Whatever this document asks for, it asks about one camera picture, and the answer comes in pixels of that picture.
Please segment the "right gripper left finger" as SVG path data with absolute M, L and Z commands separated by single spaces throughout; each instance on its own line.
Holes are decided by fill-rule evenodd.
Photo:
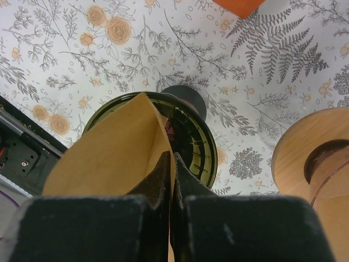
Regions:
M 138 261 L 168 261 L 171 155 L 161 154 L 155 168 L 129 192 L 142 200 Z

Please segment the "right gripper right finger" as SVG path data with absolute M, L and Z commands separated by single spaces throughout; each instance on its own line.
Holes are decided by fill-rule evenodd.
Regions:
M 175 261 L 212 261 L 212 238 L 216 218 L 212 214 L 214 193 L 174 154 L 176 178 L 173 194 L 173 250 Z

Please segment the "green glass coffee dripper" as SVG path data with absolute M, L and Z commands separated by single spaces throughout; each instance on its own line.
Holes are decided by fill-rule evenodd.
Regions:
M 217 171 L 217 152 L 205 121 L 175 96 L 134 92 L 115 98 L 88 121 L 79 145 L 92 150 L 89 165 L 100 182 L 96 192 L 124 194 L 145 179 L 161 154 L 175 153 L 189 171 L 211 188 Z

